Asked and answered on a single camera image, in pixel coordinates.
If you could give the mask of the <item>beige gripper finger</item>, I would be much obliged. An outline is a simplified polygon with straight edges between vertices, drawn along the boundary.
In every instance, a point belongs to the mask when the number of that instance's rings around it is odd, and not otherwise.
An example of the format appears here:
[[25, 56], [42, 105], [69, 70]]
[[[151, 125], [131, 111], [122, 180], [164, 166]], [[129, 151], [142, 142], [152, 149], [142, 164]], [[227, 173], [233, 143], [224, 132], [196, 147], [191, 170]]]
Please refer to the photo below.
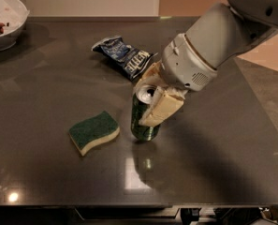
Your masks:
[[183, 106], [186, 93], [186, 90], [174, 87], [165, 88], [163, 94], [155, 90], [153, 100], [139, 123], [148, 127], [160, 125]]
[[160, 62], [152, 63], [136, 83], [134, 92], [137, 92], [143, 85], [150, 85], [154, 86], [158, 93], [163, 94], [167, 84], [161, 75], [161, 67]]

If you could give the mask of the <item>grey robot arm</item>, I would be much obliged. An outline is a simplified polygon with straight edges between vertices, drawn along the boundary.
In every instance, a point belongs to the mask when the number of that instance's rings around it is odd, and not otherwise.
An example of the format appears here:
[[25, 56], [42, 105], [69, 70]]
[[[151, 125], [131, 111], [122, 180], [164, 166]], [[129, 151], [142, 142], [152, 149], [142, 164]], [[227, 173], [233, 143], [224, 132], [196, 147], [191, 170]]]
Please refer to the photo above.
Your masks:
[[217, 3], [163, 50], [135, 87], [154, 96], [139, 124], [156, 127], [176, 113], [189, 91], [200, 91], [217, 68], [278, 33], [278, 0], [227, 0]]

